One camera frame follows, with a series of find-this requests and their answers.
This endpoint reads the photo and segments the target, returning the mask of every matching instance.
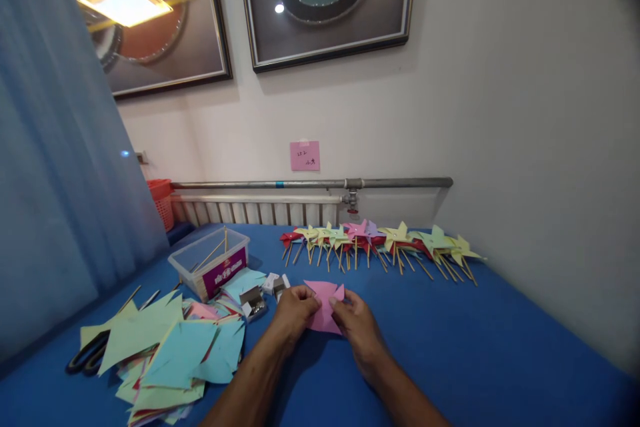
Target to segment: framed picture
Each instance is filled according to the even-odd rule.
[[[402,45],[412,0],[245,0],[253,70]]]
[[[140,14],[148,2],[78,0],[114,96],[121,99],[231,79],[220,0],[157,1],[165,10],[125,26],[127,22],[117,15]]]

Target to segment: red basket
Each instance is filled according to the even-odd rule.
[[[168,232],[173,228],[173,210],[171,209],[171,198],[169,197],[173,193],[171,180],[147,180],[147,185],[151,190],[151,197],[153,197],[155,207],[158,209],[158,214],[160,214],[160,218],[165,224],[165,231]]]

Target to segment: radiator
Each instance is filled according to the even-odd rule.
[[[329,195],[179,195],[171,196],[178,222],[281,226],[338,224],[340,197]]]

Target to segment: pink paper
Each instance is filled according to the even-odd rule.
[[[320,142],[291,142],[291,170],[320,170]]]
[[[337,285],[331,282],[311,282],[305,280],[305,284],[307,284],[322,301],[322,307],[320,307],[320,310],[309,320],[307,328],[317,330],[318,332],[330,332],[332,334],[342,335],[340,329],[331,317],[333,309],[329,303],[329,297],[335,297],[339,301],[343,301],[345,299],[345,286],[341,285],[336,290]]]
[[[191,304],[191,310],[189,310],[189,315],[196,315],[201,319],[208,319],[208,320],[218,320],[222,318],[220,315],[218,315],[218,311],[214,307],[211,307],[205,304],[200,304],[198,302],[193,302]]]

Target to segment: blue curtain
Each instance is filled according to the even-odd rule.
[[[75,0],[0,0],[0,361],[168,247]]]

